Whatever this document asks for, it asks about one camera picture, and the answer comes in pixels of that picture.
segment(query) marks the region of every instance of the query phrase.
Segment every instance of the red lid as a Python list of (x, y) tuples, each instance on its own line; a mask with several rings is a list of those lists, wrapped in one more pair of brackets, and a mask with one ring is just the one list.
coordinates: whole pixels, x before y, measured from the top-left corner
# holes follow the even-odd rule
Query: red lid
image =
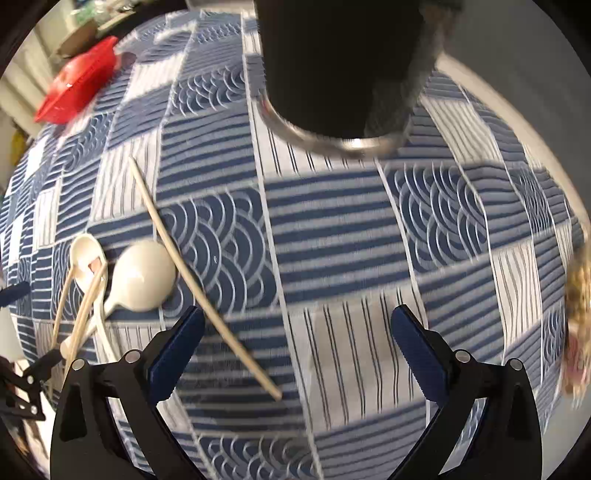
[(90, 103), (113, 75), (117, 37), (107, 37), (89, 51), (71, 59), (53, 80), (35, 122), (65, 124)]

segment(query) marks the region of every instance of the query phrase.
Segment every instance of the tablecloth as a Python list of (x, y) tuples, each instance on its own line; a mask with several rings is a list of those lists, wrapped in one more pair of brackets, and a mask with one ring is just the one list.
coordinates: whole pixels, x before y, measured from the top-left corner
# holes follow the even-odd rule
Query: tablecloth
[[(158, 407), (207, 478), (387, 478), (436, 410), (389, 334), (401, 303), (452, 349), (522, 359), (545, 429), (560, 391), (564, 272), (583, 232), (486, 105), (434, 71), (395, 156), (344, 160), (263, 123), (252, 13), (168, 14), (117, 50), (122, 70), (70, 124), (43, 129), (0, 209), (6, 280), (32, 288), (11, 307), (30, 361), (48, 349), (76, 235), (98, 239), (111, 274), (125, 247), (158, 238), (128, 173), (133, 154), (185, 261), (284, 393), (273, 401), (207, 327)], [(73, 286), (60, 341), (81, 299)], [(109, 334), (123, 351), (142, 348), (193, 303), (178, 280), (157, 310), (117, 310)], [(97, 339), (80, 355), (105, 360)], [(132, 461), (149, 470), (113, 412)]]

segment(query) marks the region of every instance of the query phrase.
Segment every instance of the wooden chopstick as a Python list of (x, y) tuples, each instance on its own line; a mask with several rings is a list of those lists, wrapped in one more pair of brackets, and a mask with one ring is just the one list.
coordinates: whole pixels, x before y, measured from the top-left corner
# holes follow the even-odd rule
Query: wooden chopstick
[[(76, 266), (72, 265), (71, 269), (68, 271), (66, 275), (66, 280), (64, 282), (64, 286), (61, 289), (61, 296), (60, 302), (57, 304), (57, 311), (56, 311), (56, 319), (53, 322), (53, 332), (51, 333), (51, 346), (49, 350), (53, 350), (57, 345), (57, 335), (60, 332), (60, 323), (61, 323), (61, 315), (64, 311), (64, 306), (66, 305), (66, 299), (68, 297), (68, 292), (70, 291), (70, 285), (72, 280), (74, 280), (74, 274), (76, 273)], [(47, 383), (47, 395), (49, 397), (49, 401), (53, 396), (53, 378), (49, 378), (49, 382)]]
[(270, 379), (267, 372), (265, 372), (261, 366), (254, 360), (253, 357), (246, 351), (244, 346), (238, 341), (236, 336), (232, 333), (232, 331), (228, 328), (226, 323), (223, 321), (220, 314), (216, 311), (210, 301), (207, 299), (197, 282), (195, 281), (193, 274), (185, 264), (183, 257), (181, 257), (180, 252), (178, 251), (177, 247), (175, 246), (174, 242), (170, 238), (166, 227), (162, 223), (160, 216), (158, 215), (158, 210), (154, 205), (152, 200), (152, 196), (148, 191), (148, 188), (145, 185), (144, 177), (138, 168), (138, 164), (135, 160), (130, 156), (129, 157), (129, 167), (131, 173), (133, 174), (135, 181), (138, 185), (139, 191), (142, 194), (142, 198), (148, 209), (148, 213), (152, 217), (152, 222), (154, 223), (170, 258), (173, 259), (174, 264), (177, 266), (179, 273), (181, 274), (183, 280), (187, 283), (189, 289), (193, 293), (193, 296), (197, 299), (198, 304), (201, 306), (209, 321), (213, 323), (213, 326), (216, 328), (224, 342), (232, 349), (232, 352), (240, 359), (240, 361), (248, 368), (248, 371), (254, 375), (256, 380), (260, 383), (260, 385), (277, 401), (279, 401), (282, 397), (281, 390), (273, 383), (273, 380)]
[(90, 309), (92, 308), (92, 303), (94, 302), (96, 296), (99, 293), (100, 282), (102, 280), (102, 276), (107, 271), (107, 266), (107, 262), (103, 263), (100, 267), (100, 270), (95, 273), (95, 276), (92, 278), (92, 282), (90, 283), (90, 287), (88, 287), (88, 290), (86, 290), (86, 294), (84, 295), (82, 303), (80, 304), (80, 308), (78, 309), (78, 315), (76, 316), (76, 321), (74, 322), (74, 328), (72, 330), (72, 338), (70, 343), (70, 349), (68, 351), (68, 358), (66, 361), (64, 379), (66, 378), (68, 371), (70, 370), (70, 365), (76, 358), (76, 354), (78, 353), (78, 349), (80, 348), (80, 341), (82, 340), (82, 337), (86, 330), (86, 321), (88, 319), (88, 314), (90, 313)]

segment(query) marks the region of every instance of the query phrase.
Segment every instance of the white spoon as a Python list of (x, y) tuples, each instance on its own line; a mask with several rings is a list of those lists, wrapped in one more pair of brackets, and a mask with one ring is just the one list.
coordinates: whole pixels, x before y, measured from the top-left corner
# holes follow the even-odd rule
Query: white spoon
[[(176, 281), (174, 263), (166, 249), (158, 242), (141, 240), (128, 247), (119, 257), (113, 271), (111, 295), (105, 301), (104, 313), (95, 311), (86, 327), (82, 343), (96, 329), (104, 330), (104, 319), (117, 308), (122, 307), (133, 312), (147, 312), (160, 306), (168, 297)], [(60, 345), (61, 354), (68, 353), (71, 337)], [(113, 352), (110, 362), (119, 358)]]
[[(101, 247), (99, 241), (91, 234), (83, 233), (77, 236), (72, 242), (72, 246), (70, 247), (70, 268), (74, 272), (74, 280), (76, 281), (76, 284), (84, 293), (88, 291), (94, 276), (94, 272), (90, 269), (89, 265), (97, 257), (100, 258), (102, 264), (107, 263), (103, 248)], [(101, 282), (98, 295), (96, 296), (93, 303), (93, 314), (91, 321), (95, 320), (95, 318), (99, 317), (102, 313), (103, 301), (105, 299), (105, 290), (107, 288), (107, 276), (108, 274), (105, 275), (104, 281)], [(104, 322), (100, 322), (100, 325), (97, 325), (103, 349), (105, 350), (107, 356), (114, 357), (115, 354), (109, 341), (109, 337), (107, 337)], [(71, 336), (65, 341), (68, 342), (68, 345), (70, 345), (72, 341)], [(83, 337), (81, 345), (83, 345), (85, 342), (86, 337)], [(65, 348), (62, 349), (61, 345), (60, 352), (64, 358), (67, 358), (67, 356), (64, 354), (69, 352)]]

